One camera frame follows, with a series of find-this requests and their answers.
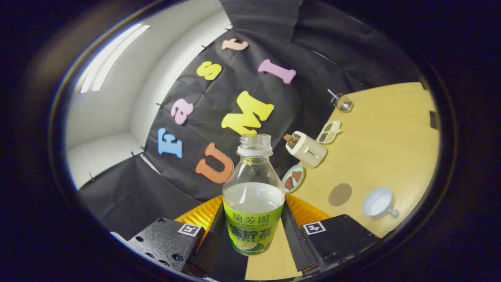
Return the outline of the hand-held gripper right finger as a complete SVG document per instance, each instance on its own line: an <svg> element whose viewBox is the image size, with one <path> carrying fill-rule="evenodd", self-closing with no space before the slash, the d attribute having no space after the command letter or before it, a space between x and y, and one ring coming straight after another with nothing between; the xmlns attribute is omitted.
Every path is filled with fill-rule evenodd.
<svg viewBox="0 0 501 282"><path fill-rule="evenodd" d="M296 269L303 274L329 271L380 241L350 216L329 216L291 194L286 194L281 221Z"/></svg>

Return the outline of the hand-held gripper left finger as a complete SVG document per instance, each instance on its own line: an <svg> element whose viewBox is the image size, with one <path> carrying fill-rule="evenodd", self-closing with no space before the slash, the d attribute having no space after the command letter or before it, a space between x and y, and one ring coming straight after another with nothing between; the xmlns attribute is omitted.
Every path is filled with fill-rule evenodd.
<svg viewBox="0 0 501 282"><path fill-rule="evenodd" d="M177 219L153 221L127 244L146 259L168 271L205 277L212 267L222 224L223 196L217 196Z"/></svg>

